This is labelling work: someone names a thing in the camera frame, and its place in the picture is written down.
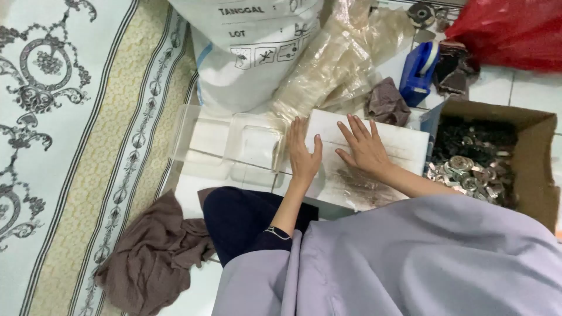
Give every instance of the blue tape dispenser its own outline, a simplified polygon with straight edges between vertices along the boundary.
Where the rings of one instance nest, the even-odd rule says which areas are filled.
[[[417,107],[429,94],[438,57],[439,43],[436,41],[419,44],[406,57],[399,91],[409,107]]]

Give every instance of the red plastic bag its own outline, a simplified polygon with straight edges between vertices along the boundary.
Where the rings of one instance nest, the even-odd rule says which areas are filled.
[[[470,0],[445,34],[481,64],[562,71],[562,0]]]

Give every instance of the cardboard box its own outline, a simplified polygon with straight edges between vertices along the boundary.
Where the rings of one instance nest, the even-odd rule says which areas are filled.
[[[447,100],[422,116],[421,130],[430,133],[427,162],[440,116],[512,123],[518,141],[511,160],[515,173],[517,211],[526,214],[555,232],[560,188],[552,179],[550,147],[556,129],[556,114],[520,107],[491,105],[471,101]]]

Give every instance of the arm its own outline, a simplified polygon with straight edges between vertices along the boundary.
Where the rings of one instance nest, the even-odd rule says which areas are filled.
[[[369,133],[367,127],[357,116],[348,114],[347,120],[349,121],[351,132],[342,122],[338,122],[338,127],[349,143],[353,156],[341,148],[336,149],[336,153],[346,163],[367,172],[374,179],[402,192],[408,197],[462,194],[391,163],[380,141],[377,126],[373,120],[370,121],[371,133]]]
[[[302,199],[309,189],[314,175],[322,162],[322,141],[320,135],[314,137],[314,153],[310,154],[305,146],[305,120],[299,117],[291,123],[287,143],[293,177],[289,183],[287,193],[271,221],[271,226],[277,227],[293,237],[294,224],[297,221],[298,211]]]

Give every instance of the woman's right hand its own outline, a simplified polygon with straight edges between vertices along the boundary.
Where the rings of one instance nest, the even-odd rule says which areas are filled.
[[[341,148],[336,149],[336,153],[349,165],[371,174],[377,180],[384,180],[396,166],[390,162],[384,150],[375,121],[370,121],[371,133],[369,133],[357,115],[347,114],[347,120],[351,132],[341,121],[338,122],[338,127],[350,145],[352,155]]]

